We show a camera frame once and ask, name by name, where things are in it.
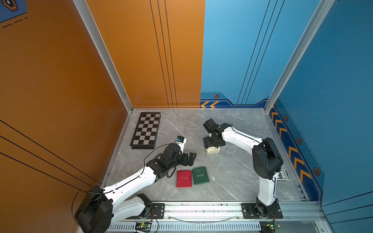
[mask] mounting plate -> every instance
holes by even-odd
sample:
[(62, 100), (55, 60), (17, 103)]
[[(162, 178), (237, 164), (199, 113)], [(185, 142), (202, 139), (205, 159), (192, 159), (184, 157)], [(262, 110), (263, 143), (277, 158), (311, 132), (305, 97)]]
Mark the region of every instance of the mounting plate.
[[(242, 213), (244, 215), (244, 219), (250, 219), (250, 218), (251, 219), (253, 219), (253, 218), (266, 219), (266, 218), (261, 218), (258, 215), (256, 215), (255, 206), (256, 206), (256, 203), (242, 203), (241, 204), (241, 209), (242, 209)], [(279, 205), (277, 205), (277, 207), (275, 208), (274, 217), (275, 218), (283, 218), (282, 211), (281, 211)]]

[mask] book cover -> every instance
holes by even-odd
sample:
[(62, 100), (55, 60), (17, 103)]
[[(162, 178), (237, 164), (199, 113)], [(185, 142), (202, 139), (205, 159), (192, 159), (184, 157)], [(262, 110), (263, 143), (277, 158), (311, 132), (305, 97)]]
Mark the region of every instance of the book cover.
[(176, 183), (178, 188), (192, 187), (192, 172), (191, 171), (178, 171), (178, 180)]
[(192, 170), (193, 179), (195, 185), (200, 185), (210, 182), (209, 176), (207, 175), (206, 167), (199, 167)]

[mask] blue wall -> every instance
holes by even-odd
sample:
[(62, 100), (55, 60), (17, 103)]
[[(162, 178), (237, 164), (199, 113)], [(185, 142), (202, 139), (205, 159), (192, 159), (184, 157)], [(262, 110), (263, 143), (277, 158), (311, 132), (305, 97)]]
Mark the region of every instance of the blue wall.
[(373, 224), (372, 8), (335, 1), (279, 98), (325, 175), (322, 206), (338, 233)]
[[(319, 0), (285, 0), (281, 9), (283, 2), (206, 0), (202, 92), (220, 92), (233, 104), (256, 104), (269, 97)], [(262, 22), (263, 27), (254, 50)]]

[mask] red book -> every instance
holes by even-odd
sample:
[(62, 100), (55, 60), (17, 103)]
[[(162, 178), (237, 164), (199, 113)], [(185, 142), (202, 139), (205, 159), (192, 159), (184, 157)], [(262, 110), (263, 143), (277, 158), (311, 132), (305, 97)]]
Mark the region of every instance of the red book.
[(192, 187), (192, 172), (191, 171), (178, 171), (178, 181), (176, 183), (178, 188)]

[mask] chessboard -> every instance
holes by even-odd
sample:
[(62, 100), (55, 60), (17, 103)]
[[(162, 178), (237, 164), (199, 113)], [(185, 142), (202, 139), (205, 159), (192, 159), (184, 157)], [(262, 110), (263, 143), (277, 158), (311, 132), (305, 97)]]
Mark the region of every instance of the chessboard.
[(154, 149), (161, 113), (140, 113), (130, 146), (132, 149)]

